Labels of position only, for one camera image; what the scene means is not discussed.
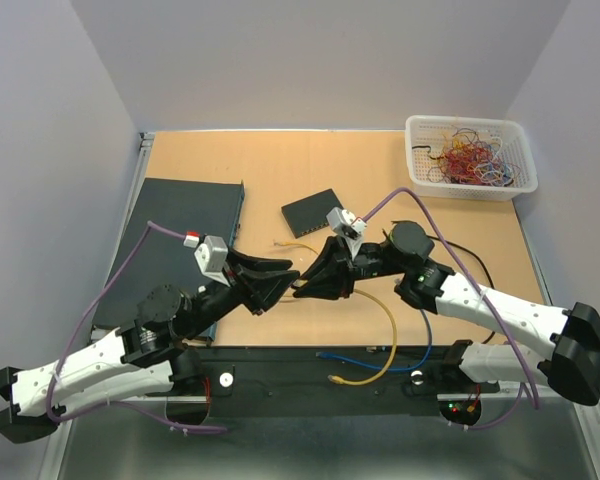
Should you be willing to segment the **large rack network switch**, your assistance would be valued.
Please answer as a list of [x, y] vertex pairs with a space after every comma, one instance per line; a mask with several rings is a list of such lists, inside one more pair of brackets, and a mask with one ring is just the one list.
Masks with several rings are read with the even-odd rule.
[[119, 279], [99, 302], [92, 326], [110, 331], [137, 313], [137, 304], [157, 286], [171, 284], [192, 294], [209, 280], [196, 264], [187, 233], [207, 234], [234, 244], [245, 199], [241, 183], [210, 183], [147, 178], [124, 229], [110, 273], [131, 253], [149, 222], [163, 233], [149, 233]]

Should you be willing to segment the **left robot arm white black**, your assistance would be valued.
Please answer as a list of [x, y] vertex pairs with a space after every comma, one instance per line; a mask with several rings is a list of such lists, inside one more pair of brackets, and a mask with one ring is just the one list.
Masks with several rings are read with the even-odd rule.
[[59, 424], [134, 396], [184, 395], [204, 387], [199, 354], [187, 341], [243, 306], [270, 310], [300, 277], [289, 260], [230, 251], [209, 283], [188, 293], [159, 285], [136, 316], [97, 342], [55, 362], [0, 370], [0, 434], [14, 444], [54, 433]]

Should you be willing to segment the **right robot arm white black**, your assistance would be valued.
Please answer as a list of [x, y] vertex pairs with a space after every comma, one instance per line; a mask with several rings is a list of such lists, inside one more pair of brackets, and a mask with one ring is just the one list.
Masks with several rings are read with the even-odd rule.
[[585, 303], [571, 308], [523, 300], [470, 279], [433, 259], [433, 240], [415, 222], [396, 223], [380, 243], [356, 253], [350, 239], [331, 236], [294, 287], [294, 297], [347, 298], [356, 282], [400, 276], [394, 291], [410, 307], [464, 320], [503, 334], [504, 345], [468, 343], [440, 366], [443, 384], [472, 382], [543, 385], [580, 405], [600, 400], [600, 314]]

